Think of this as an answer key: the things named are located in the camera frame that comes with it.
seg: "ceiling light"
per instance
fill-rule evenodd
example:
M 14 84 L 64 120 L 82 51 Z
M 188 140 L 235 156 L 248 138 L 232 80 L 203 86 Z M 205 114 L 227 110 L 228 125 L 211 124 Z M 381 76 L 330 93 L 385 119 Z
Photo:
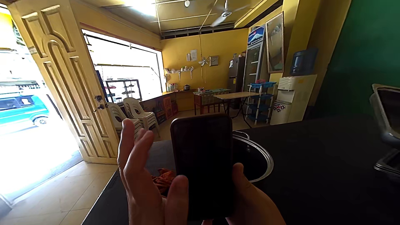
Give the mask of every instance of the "ceiling light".
M 136 11 L 155 17 L 157 14 L 154 2 L 154 0 L 125 0 L 125 4 L 131 6 Z

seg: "white plastic chair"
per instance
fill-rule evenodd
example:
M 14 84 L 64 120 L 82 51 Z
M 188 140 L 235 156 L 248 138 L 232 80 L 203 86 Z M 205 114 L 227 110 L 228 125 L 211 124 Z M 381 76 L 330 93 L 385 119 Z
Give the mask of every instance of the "white plastic chair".
M 158 136 L 160 137 L 160 128 L 154 112 L 145 112 L 139 102 L 134 98 L 124 98 L 125 112 L 130 119 L 139 119 L 145 130 L 149 130 L 153 124 L 156 126 Z
M 122 121 L 126 119 L 126 116 L 124 112 L 121 110 L 121 108 L 114 103 L 107 103 L 108 105 L 108 110 L 111 114 L 112 121 L 114 123 L 115 130 L 117 131 L 118 137 L 121 138 L 121 131 L 122 131 Z M 132 123 L 135 125 L 135 140 L 139 136 L 138 132 L 139 129 L 142 128 L 142 123 L 140 122 L 139 119 L 131 119 Z

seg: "car wheel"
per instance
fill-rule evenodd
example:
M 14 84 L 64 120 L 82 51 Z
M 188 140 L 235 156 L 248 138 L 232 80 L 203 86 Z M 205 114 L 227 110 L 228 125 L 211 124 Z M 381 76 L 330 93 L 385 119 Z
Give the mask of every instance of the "car wheel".
M 38 117 L 33 121 L 33 123 L 36 126 L 40 127 L 40 126 L 43 126 L 43 125 L 45 125 L 47 123 L 47 119 L 48 119 L 47 117 Z

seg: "stainless steel pot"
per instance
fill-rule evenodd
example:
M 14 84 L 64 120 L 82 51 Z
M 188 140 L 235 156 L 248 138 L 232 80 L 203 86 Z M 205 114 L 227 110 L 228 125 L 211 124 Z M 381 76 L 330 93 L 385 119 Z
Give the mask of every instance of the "stainless steel pot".
M 266 178 L 271 174 L 274 168 L 274 161 L 268 151 L 258 143 L 250 140 L 250 136 L 245 132 L 233 131 L 234 163 L 242 163 L 244 165 L 244 175 L 250 182 L 257 182 Z

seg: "black countertop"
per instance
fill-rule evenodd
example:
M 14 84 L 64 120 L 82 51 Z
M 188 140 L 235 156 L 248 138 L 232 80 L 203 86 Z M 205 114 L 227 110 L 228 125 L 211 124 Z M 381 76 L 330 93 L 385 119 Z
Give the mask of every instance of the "black countertop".
M 274 160 L 271 175 L 255 185 L 276 203 L 287 224 L 400 224 L 400 184 L 373 169 L 390 147 L 380 141 L 372 117 L 324 118 L 244 131 Z M 170 142 L 155 143 L 150 151 L 147 167 L 152 173 L 173 167 Z M 83 222 L 94 224 L 128 224 L 118 173 Z

